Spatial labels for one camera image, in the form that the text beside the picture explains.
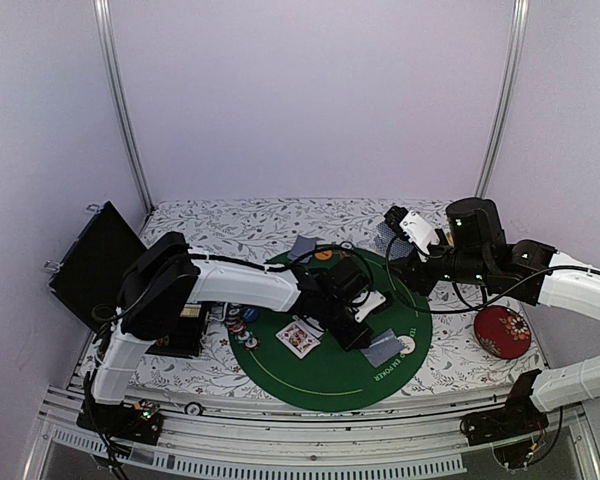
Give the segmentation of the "orange big blind button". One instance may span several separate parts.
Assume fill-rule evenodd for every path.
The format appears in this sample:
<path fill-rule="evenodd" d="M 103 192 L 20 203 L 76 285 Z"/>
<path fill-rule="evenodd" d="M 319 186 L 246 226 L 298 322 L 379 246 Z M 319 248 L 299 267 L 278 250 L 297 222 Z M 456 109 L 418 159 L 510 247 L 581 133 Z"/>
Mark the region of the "orange big blind button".
<path fill-rule="evenodd" d="M 319 261 L 328 261 L 333 257 L 331 250 L 322 250 L 315 253 L 315 258 Z"/>

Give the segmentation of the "white dealer button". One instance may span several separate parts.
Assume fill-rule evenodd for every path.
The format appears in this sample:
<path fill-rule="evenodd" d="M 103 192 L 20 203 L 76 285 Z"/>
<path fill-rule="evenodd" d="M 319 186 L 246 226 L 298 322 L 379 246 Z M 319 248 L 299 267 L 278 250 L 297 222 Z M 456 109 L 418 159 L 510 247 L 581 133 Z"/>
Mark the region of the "white dealer button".
<path fill-rule="evenodd" d="M 400 341 L 402 348 L 400 350 L 400 354 L 401 355 L 410 355 L 412 353 L 415 352 L 416 350 L 416 342 L 415 340 L 410 337 L 410 336 L 400 336 L 398 338 L 398 340 Z"/>

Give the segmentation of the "blue playing card deck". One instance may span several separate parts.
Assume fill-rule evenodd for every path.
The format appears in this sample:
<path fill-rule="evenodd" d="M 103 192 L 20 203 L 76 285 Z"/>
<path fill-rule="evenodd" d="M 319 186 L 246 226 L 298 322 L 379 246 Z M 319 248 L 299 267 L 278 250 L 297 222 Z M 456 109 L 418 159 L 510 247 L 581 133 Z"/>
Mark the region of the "blue playing card deck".
<path fill-rule="evenodd" d="M 385 222 L 377 225 L 377 234 L 374 238 L 374 243 L 379 253 L 385 255 L 386 252 L 389 252 L 390 260 L 406 258 L 413 251 L 413 246 L 410 242 L 400 237 L 395 239 L 395 232 Z"/>

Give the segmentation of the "blue small blind button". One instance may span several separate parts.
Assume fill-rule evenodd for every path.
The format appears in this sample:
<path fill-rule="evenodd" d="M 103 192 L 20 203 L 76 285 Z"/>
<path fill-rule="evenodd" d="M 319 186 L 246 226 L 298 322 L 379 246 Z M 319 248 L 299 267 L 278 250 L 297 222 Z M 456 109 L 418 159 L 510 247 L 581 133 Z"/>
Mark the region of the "blue small blind button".
<path fill-rule="evenodd" d="M 252 307 L 245 307 L 241 311 L 241 318 L 247 324 L 255 322 L 259 318 L 259 315 L 259 310 Z"/>

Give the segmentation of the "dealt blue card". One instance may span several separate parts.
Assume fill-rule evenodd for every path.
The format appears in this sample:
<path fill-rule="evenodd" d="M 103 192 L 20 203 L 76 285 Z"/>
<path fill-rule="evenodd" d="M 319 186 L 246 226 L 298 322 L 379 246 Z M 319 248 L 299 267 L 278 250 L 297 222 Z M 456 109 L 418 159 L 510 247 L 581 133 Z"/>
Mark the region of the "dealt blue card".
<path fill-rule="evenodd" d="M 373 368 L 378 368 L 402 349 L 402 342 L 392 329 L 388 329 L 374 338 L 367 348 L 361 349 L 361 353 Z"/>
<path fill-rule="evenodd" d="M 301 264 L 308 263 L 310 261 L 309 253 L 315 250 L 319 241 L 319 237 L 305 237 L 298 235 L 292 248 L 287 253 L 287 258 L 291 261 L 300 259 Z"/>

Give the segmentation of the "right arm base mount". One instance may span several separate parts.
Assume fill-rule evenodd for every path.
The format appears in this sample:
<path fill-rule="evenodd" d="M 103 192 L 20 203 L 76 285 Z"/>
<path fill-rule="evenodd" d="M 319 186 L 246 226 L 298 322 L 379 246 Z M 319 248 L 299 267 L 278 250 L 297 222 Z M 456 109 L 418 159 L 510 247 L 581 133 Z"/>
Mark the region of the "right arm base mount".
<path fill-rule="evenodd" d="M 503 406 L 464 415 L 460 431 L 470 446 L 539 433 L 543 436 L 549 422 L 531 401 L 532 386 L 539 369 L 523 373 L 514 383 Z"/>

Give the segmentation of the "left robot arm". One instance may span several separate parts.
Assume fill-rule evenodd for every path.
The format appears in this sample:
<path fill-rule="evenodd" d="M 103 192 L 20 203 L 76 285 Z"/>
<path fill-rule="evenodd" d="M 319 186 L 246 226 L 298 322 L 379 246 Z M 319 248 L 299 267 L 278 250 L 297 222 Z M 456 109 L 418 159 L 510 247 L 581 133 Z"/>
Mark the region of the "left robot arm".
<path fill-rule="evenodd" d="M 104 314 L 104 304 L 91 310 L 106 338 L 85 388 L 91 419 L 108 434 L 128 426 L 122 406 L 128 383 L 148 349 L 172 333 L 188 303 L 238 303 L 310 317 L 343 350 L 369 347 L 372 330 L 355 312 L 371 295 L 371 268 L 353 249 L 329 268 L 304 265 L 327 249 L 317 246 L 285 264 L 257 264 L 195 253 L 183 235 L 165 234 L 125 272 L 111 314 Z"/>

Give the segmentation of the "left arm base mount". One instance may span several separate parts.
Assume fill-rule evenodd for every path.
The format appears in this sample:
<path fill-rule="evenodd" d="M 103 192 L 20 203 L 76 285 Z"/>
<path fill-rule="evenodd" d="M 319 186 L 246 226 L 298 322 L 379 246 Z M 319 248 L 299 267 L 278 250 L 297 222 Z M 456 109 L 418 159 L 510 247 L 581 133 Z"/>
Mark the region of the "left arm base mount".
<path fill-rule="evenodd" d="M 160 407 L 146 400 L 134 405 L 97 403 L 90 388 L 78 415 L 77 426 L 105 438 L 127 440 L 156 446 L 162 433 L 164 417 Z"/>

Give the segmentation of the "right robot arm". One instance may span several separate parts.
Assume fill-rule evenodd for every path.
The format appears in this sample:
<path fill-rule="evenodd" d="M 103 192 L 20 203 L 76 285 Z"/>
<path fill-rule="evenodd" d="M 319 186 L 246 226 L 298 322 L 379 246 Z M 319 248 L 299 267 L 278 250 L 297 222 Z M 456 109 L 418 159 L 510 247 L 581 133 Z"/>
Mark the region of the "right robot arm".
<path fill-rule="evenodd" d="M 600 270 L 534 240 L 510 244 L 496 204 L 470 197 L 446 208 L 450 230 L 433 227 L 420 215 L 393 206 L 384 216 L 395 238 L 413 247 L 387 264 L 390 278 L 423 296 L 440 281 L 486 289 L 493 300 L 509 297 L 600 321 Z M 517 436 L 546 413 L 600 397 L 600 355 L 558 369 L 534 370 L 518 377 L 497 415 L 497 427 Z"/>

